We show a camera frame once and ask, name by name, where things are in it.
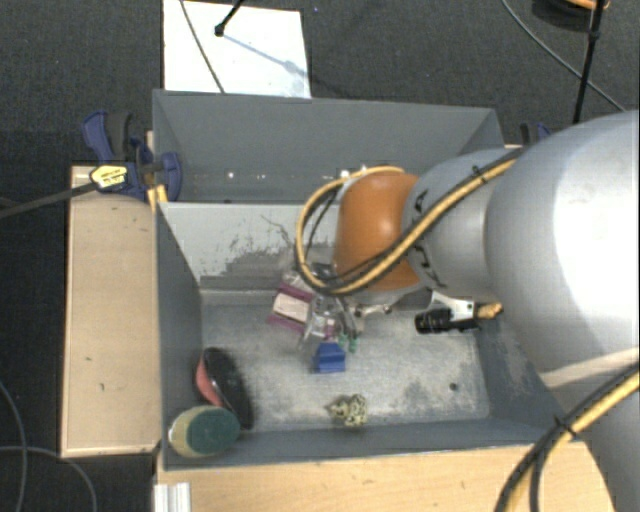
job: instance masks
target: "wooden board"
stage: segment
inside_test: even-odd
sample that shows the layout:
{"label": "wooden board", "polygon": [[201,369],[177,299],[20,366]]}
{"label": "wooden board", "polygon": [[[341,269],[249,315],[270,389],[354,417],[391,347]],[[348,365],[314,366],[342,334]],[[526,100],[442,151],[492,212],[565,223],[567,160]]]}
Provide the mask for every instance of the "wooden board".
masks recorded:
{"label": "wooden board", "polygon": [[[381,457],[339,462],[165,472],[157,481],[189,482],[192,512],[492,511],[526,447]],[[528,511],[523,499],[518,512]],[[550,462],[545,512],[613,512],[604,482],[582,443]]]}
{"label": "wooden board", "polygon": [[[72,185],[90,167],[72,169]],[[148,452],[160,378],[148,205],[91,192],[71,201],[60,452]]]}

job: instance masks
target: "black connector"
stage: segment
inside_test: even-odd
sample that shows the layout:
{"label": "black connector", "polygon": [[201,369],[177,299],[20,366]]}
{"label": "black connector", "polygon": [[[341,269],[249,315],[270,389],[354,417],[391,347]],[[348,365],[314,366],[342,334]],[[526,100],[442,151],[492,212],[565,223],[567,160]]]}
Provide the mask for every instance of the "black connector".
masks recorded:
{"label": "black connector", "polygon": [[418,331],[419,334],[438,334],[453,329],[463,332],[478,328],[478,323],[475,318],[451,320],[451,310],[449,308],[425,311],[424,313],[416,315],[414,322],[416,331]]}
{"label": "black connector", "polygon": [[229,14],[227,14],[226,17],[216,25],[215,29],[213,30],[213,33],[215,34],[216,37],[224,36],[224,29],[226,28],[227,23],[231,21],[231,18],[233,18],[236,12],[238,12],[238,9],[240,9],[240,6],[243,3],[244,3],[244,0],[237,0],[236,3],[233,4],[233,7],[231,8],[231,10],[229,11]]}

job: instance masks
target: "white paper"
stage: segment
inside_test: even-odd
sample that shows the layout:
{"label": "white paper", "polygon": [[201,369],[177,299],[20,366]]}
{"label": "white paper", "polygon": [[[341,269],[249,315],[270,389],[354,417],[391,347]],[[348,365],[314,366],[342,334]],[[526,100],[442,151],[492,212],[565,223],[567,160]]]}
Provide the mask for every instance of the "white paper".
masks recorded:
{"label": "white paper", "polygon": [[[224,36],[216,37],[214,28],[230,5],[185,2],[185,7],[225,92],[311,97],[299,12],[241,7]],[[179,0],[164,0],[164,87],[220,92]]]}

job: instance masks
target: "gray bin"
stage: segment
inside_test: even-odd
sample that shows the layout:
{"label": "gray bin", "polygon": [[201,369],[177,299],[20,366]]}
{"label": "gray bin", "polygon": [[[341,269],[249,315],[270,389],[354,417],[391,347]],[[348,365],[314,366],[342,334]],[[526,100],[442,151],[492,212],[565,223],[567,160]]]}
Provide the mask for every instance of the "gray bin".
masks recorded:
{"label": "gray bin", "polygon": [[[422,173],[501,146],[493,111],[156,91],[154,138],[156,152],[178,151],[185,168],[181,202],[162,204],[157,216],[168,470],[528,444],[561,414],[501,321],[417,335],[419,293],[367,318],[342,374],[311,373],[297,335],[266,323],[292,261],[300,204],[317,186],[342,168],[393,163]],[[321,247],[331,245],[335,213],[318,232]],[[193,374],[208,346],[235,356],[256,426],[228,452],[185,459],[166,434],[203,403]],[[370,420],[350,430],[326,406],[353,393],[367,398]]]}

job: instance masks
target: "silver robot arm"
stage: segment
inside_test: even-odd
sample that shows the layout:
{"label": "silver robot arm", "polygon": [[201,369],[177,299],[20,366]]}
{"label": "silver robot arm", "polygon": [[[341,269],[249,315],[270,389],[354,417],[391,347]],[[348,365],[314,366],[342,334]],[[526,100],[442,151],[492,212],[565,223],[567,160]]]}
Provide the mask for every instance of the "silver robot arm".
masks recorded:
{"label": "silver robot arm", "polygon": [[[408,226],[472,166],[427,172],[405,206]],[[498,301],[565,410],[638,361],[638,112],[560,132],[449,211],[408,255],[447,296]],[[640,510],[640,405],[633,394],[584,438],[619,512]]]}

